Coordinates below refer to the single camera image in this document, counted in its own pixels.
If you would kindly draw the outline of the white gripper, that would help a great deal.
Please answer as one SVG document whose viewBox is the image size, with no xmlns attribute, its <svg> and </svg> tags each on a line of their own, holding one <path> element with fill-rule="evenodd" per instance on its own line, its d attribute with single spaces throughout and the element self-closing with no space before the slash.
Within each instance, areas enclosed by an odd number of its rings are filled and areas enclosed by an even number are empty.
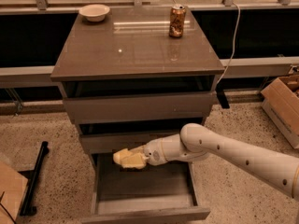
<svg viewBox="0 0 299 224">
<path fill-rule="evenodd" d="M 155 139 L 148 142 L 144 146 L 135 147 L 129 150 L 132 153 L 144 153 L 148 158 L 147 162 L 150 165 L 157 166 L 167 163 L 167 159 L 164 155 L 163 140 Z"/>
</svg>

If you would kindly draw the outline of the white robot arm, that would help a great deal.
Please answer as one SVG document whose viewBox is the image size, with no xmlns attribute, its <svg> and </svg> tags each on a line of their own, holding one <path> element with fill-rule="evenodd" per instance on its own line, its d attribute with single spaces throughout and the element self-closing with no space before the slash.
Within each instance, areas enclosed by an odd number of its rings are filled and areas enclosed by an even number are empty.
<svg viewBox="0 0 299 224">
<path fill-rule="evenodd" d="M 199 161 L 208 153 L 217 155 L 274 189 L 299 200 L 299 159 L 263 147 L 250 145 L 188 123 L 179 134 L 149 141 L 133 149 L 150 165 L 170 161 Z"/>
</svg>

